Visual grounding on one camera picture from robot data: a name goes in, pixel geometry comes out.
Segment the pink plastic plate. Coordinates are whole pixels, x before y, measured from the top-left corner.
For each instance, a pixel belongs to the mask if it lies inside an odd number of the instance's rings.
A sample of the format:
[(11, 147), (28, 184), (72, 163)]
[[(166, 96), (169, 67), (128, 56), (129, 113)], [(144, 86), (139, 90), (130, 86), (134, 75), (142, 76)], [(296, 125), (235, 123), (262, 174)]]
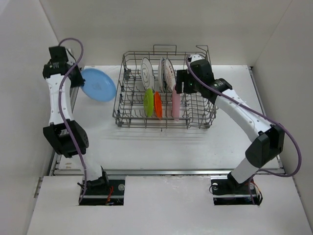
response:
[(176, 86), (173, 87), (172, 91), (172, 116), (175, 121), (179, 121), (180, 116), (180, 94), (177, 93)]

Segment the blue plastic plate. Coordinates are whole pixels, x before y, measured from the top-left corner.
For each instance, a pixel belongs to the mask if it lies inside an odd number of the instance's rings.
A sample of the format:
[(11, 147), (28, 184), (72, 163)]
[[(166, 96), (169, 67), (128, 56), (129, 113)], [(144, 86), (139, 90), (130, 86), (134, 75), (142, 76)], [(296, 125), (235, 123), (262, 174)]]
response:
[(113, 80), (103, 71), (95, 68), (87, 68), (81, 71), (84, 85), (81, 90), (89, 98), (109, 102), (115, 98), (116, 86)]

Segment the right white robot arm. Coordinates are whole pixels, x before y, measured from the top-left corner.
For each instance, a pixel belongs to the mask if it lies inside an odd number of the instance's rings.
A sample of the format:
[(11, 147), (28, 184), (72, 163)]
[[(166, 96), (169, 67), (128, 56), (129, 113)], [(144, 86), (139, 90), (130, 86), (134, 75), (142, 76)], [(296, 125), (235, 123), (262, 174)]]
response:
[(285, 132), (277, 124), (266, 120), (262, 114), (244, 105), (225, 79), (215, 79), (208, 60), (196, 55), (189, 55), (185, 60), (187, 69), (177, 71), (176, 92), (200, 93), (228, 114), (251, 142), (245, 151), (245, 158), (227, 176), (227, 189), (237, 193), (254, 173), (282, 152)]

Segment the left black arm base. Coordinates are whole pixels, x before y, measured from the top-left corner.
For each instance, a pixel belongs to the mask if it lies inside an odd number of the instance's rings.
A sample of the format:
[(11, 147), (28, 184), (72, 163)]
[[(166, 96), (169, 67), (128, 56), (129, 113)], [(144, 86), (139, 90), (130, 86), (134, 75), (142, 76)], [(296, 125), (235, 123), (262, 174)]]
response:
[(125, 193), (125, 179), (109, 179), (108, 182), (92, 185), (87, 183), (84, 193), (84, 185), (79, 199), (80, 206), (123, 206)]

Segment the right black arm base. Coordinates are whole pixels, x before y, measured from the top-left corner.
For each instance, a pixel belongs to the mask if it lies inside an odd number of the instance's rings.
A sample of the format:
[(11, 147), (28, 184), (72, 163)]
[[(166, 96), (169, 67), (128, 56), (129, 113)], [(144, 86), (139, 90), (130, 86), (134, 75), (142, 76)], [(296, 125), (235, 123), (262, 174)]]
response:
[(257, 205), (263, 201), (263, 195), (254, 180), (245, 182), (235, 189), (231, 189), (224, 178), (211, 178), (209, 191), (213, 195), (215, 206), (228, 205)]

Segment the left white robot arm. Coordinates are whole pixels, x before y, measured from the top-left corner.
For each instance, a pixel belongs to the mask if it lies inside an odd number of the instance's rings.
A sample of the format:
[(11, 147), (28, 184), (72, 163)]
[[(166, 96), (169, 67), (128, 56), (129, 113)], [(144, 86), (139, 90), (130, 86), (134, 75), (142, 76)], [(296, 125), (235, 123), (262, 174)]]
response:
[(82, 189), (104, 194), (109, 190), (108, 176), (101, 166), (93, 167), (83, 159), (89, 147), (85, 130), (75, 121), (70, 91), (85, 84), (75, 58), (66, 47), (49, 48), (50, 60), (44, 65), (43, 77), (50, 96), (50, 119), (43, 134), (54, 151), (66, 158), (77, 156), (87, 176)]

